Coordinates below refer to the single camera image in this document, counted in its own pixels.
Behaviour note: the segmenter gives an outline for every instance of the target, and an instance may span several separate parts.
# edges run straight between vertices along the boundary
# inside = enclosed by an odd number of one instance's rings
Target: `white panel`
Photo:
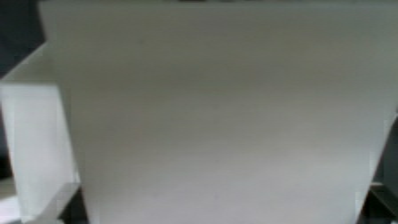
[[[92,224],[353,224],[398,101],[396,6],[40,9]]]
[[[0,86],[23,222],[58,216],[78,186],[58,88],[47,78],[39,78],[47,74],[37,75],[37,72],[49,72],[42,69],[49,65],[40,53],[42,49],[10,72]]]

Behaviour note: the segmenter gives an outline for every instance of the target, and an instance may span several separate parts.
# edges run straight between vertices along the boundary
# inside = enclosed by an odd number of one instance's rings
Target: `white surface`
[[[15,197],[14,180],[0,181],[0,224],[21,219],[19,202]]]
[[[92,224],[353,224],[398,102],[398,8],[44,2]]]
[[[1,114],[10,150],[21,220],[58,215],[58,191],[78,182],[56,84],[46,73],[42,48],[0,83]]]

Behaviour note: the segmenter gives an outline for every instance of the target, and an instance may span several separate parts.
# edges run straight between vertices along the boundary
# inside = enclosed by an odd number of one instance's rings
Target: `white wall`
[[[92,224],[353,224],[394,120],[394,5],[42,4]]]

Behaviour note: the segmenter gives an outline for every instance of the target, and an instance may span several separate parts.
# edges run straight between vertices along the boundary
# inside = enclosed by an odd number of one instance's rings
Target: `gray surface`
[[[394,120],[398,8],[167,7],[42,5],[90,221],[350,224]]]

